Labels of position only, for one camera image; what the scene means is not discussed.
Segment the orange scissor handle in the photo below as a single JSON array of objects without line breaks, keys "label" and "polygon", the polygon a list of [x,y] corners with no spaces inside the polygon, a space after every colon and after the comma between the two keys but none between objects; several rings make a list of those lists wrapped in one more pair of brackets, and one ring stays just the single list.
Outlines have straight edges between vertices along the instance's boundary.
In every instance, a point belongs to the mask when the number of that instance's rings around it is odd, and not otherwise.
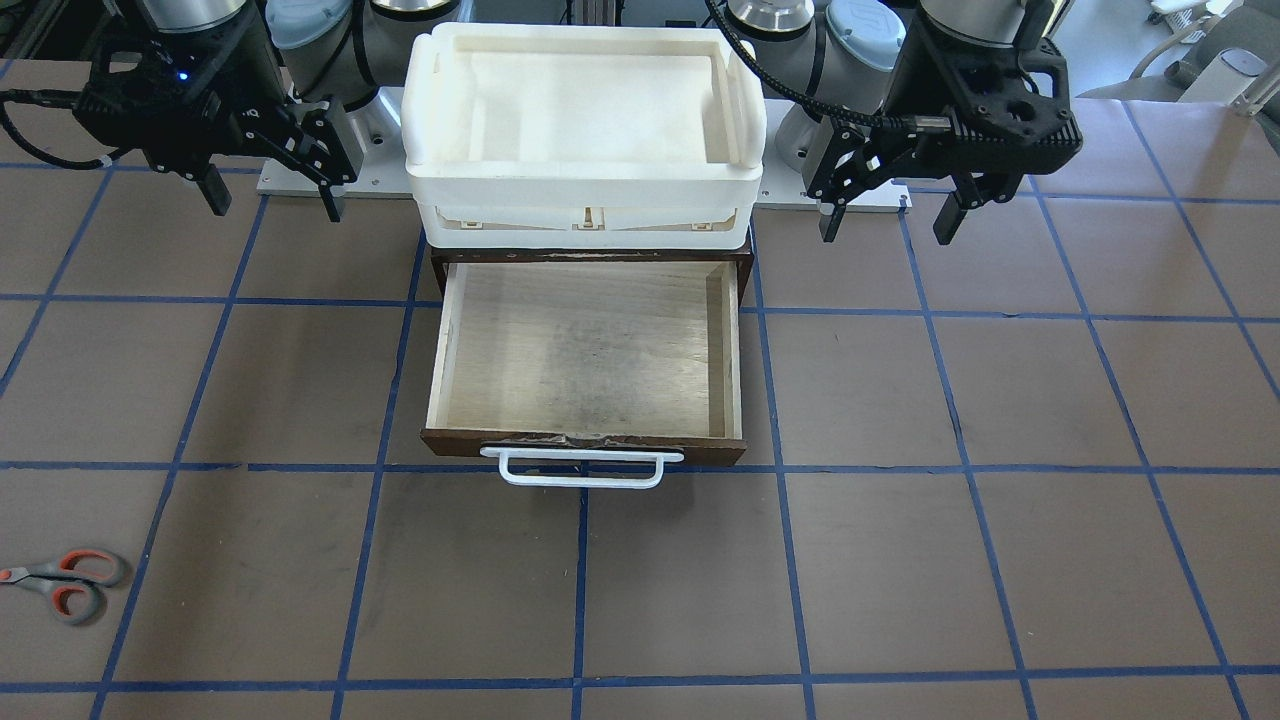
[{"label": "orange scissor handle", "polygon": [[77,580],[29,577],[18,580],[18,587],[49,598],[49,609],[54,611],[54,618],[68,625],[79,625],[96,615],[102,606],[102,593],[96,587]]},{"label": "orange scissor handle", "polygon": [[[105,564],[106,569],[100,570],[97,568],[97,562]],[[86,583],[93,583],[105,588],[109,588],[124,579],[124,560],[114,552],[93,547],[68,551],[67,555],[63,555],[61,560],[58,561],[58,569],[60,570],[60,573],[58,573],[59,578],[68,580],[84,580]]]}]

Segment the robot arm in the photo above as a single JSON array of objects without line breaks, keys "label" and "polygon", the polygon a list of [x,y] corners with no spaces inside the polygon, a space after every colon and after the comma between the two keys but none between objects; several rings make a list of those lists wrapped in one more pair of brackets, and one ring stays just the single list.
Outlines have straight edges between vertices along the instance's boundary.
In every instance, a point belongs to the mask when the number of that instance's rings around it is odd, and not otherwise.
[{"label": "robot arm", "polygon": [[[82,91],[6,91],[0,100],[72,110],[111,158],[140,149],[152,170],[196,183],[223,215],[230,195],[214,154],[274,158],[316,183],[332,220],[342,214],[333,188],[356,178],[362,151],[342,104],[285,96],[266,27],[246,0],[106,0],[113,24],[93,53]],[[114,63],[136,56],[137,64]],[[33,147],[4,114],[18,145]],[[40,159],[69,168],[102,160]]]},{"label": "robot arm", "polygon": [[826,242],[863,192],[895,177],[950,177],[956,190],[933,225],[947,245],[966,213],[1010,201],[1024,176],[1052,173],[1083,146],[1066,60],[1044,37],[1065,8],[1061,0],[905,4],[915,8],[914,18],[883,104],[870,114],[782,86],[754,63],[714,0],[705,3],[762,81],[820,118],[801,176],[822,205]]}]

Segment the chair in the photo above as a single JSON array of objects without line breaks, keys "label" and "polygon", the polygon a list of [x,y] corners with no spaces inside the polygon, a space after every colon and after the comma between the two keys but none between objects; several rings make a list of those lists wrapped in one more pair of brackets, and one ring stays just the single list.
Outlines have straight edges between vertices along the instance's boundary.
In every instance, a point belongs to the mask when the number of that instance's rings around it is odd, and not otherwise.
[{"label": "chair", "polygon": [[1194,45],[1204,37],[1203,28],[1192,28],[1183,33],[1187,26],[1196,23],[1206,15],[1225,15],[1230,10],[1240,6],[1240,0],[1151,0],[1151,14],[1147,22],[1160,24],[1161,20],[1169,24],[1169,29],[1181,36],[1183,45]]},{"label": "chair", "polygon": [[[1189,0],[1167,0],[1187,5]],[[1175,33],[1162,42],[1143,61],[1134,68],[1129,79],[1108,85],[1080,97],[1103,97],[1112,100],[1153,100],[1164,102],[1178,101],[1188,87],[1210,68],[1224,50],[1239,47],[1257,55],[1266,65],[1280,61],[1280,0],[1244,0],[1243,4],[1226,15],[1207,15]],[[1180,42],[1180,35],[1204,31],[1204,37],[1193,45],[1183,58],[1175,60],[1160,76],[1143,76],[1146,69],[1165,51]],[[1258,123],[1267,133],[1271,145],[1280,152],[1280,94],[1272,97],[1257,115]]]}]

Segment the black cable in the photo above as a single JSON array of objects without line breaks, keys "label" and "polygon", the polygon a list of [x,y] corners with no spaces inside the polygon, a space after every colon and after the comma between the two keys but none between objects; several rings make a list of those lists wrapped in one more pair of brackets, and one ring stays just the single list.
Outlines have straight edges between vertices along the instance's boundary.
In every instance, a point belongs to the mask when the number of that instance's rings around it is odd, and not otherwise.
[{"label": "black cable", "polygon": [[804,88],[805,95],[818,95],[818,86],[822,85],[822,70],[827,64],[827,14],[819,13],[813,18],[813,67],[809,69],[809,85]]},{"label": "black cable", "polygon": [[[726,3],[726,1],[727,1],[727,0],[719,0],[719,5],[721,5],[721,8],[723,8],[723,6],[724,6],[724,3]],[[703,20],[703,24],[701,24],[701,26],[699,26],[699,27],[707,27],[707,26],[709,26],[709,24],[712,24],[712,17],[710,17],[710,15],[707,15],[707,19],[705,19],[705,20]]]},{"label": "black cable", "polygon": [[1030,86],[1030,91],[1032,92],[1034,92],[1036,95],[1039,95],[1039,85],[1036,83],[1036,78],[1033,78],[1032,74],[1028,73],[1025,68],[1023,68],[1023,56],[1021,56],[1021,54],[1018,55],[1016,64],[1018,64],[1018,72],[1023,76],[1023,81],[1025,81],[1027,85]]},{"label": "black cable", "polygon": [[773,88],[773,91],[778,95],[808,110],[810,115],[827,115],[837,120],[872,128],[908,129],[908,122],[902,118],[887,118],[884,115],[856,113],[849,108],[823,102],[817,97],[812,97],[804,92],[787,87],[782,81],[771,76],[768,70],[762,68],[760,64],[755,61],[755,58],[746,51],[746,47],[742,46],[742,41],[739,40],[737,35],[732,29],[730,29],[724,15],[721,13],[719,8],[716,6],[716,0],[703,0],[703,3],[707,4],[707,10],[712,14],[712,22],[714,22],[716,27],[719,28],[721,35],[723,35],[724,40],[728,41],[730,47],[732,47],[733,53],[737,54],[742,63],[753,73],[755,73],[755,77],[760,78],[760,82]]},{"label": "black cable", "polygon": [[[96,160],[65,160],[56,155],[45,152],[44,150],[32,145],[26,137],[18,132],[18,126],[13,124],[13,119],[9,118],[9,110],[5,108],[6,102],[20,102],[26,105],[40,105],[42,108],[56,108],[56,109],[70,109],[74,105],[74,97],[78,97],[77,92],[65,92],[56,90],[5,90],[0,91],[0,127],[4,128],[5,133],[13,140],[13,142],[22,147],[32,158],[50,165],[64,168],[68,170],[96,170],[99,168],[106,167],[106,163],[101,158]],[[113,161],[119,160],[129,151],[132,147],[116,147],[106,154]]]},{"label": "black cable", "polygon": [[35,3],[19,1],[0,10],[0,55],[9,51],[33,9]]},{"label": "black cable", "polygon": [[374,70],[369,67],[369,54],[365,51],[365,0],[353,0],[351,12],[355,13],[351,23],[356,28],[352,33],[352,41],[356,44],[356,68],[366,83],[376,87],[378,81],[374,79]]},{"label": "black cable", "polygon": [[323,83],[324,79],[329,77],[329,70],[333,69],[334,63],[338,61],[338,56],[342,55],[342,51],[346,50],[347,47],[347,42],[351,41],[351,32],[352,28],[355,27],[355,22],[356,22],[355,17],[352,17],[352,19],[347,22],[347,29],[342,32],[342,40],[338,41],[337,46],[334,46],[333,53],[330,53],[329,56],[325,58],[324,64],[320,65],[320,72],[316,73],[316,78],[311,81],[311,86],[302,91],[297,90],[297,86],[294,86],[293,95],[296,95],[300,100],[306,100],[307,95],[315,92],[316,88],[320,87],[320,83]]}]

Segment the scissors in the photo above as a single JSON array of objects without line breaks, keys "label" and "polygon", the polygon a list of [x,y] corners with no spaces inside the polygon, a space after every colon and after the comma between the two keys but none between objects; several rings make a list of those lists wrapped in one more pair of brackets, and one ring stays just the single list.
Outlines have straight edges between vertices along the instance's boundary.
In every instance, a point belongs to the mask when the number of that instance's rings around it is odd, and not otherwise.
[{"label": "scissors", "polygon": [[[79,564],[86,560],[105,562],[106,571],[81,569]],[[109,588],[123,578],[124,560],[120,556],[91,547],[68,551],[51,562],[0,570],[0,585],[18,585],[38,592],[49,598],[54,616],[68,625],[79,625],[92,618],[102,606],[102,591],[99,587]],[[77,596],[83,597],[76,602],[78,610],[72,610],[72,598]]]}]

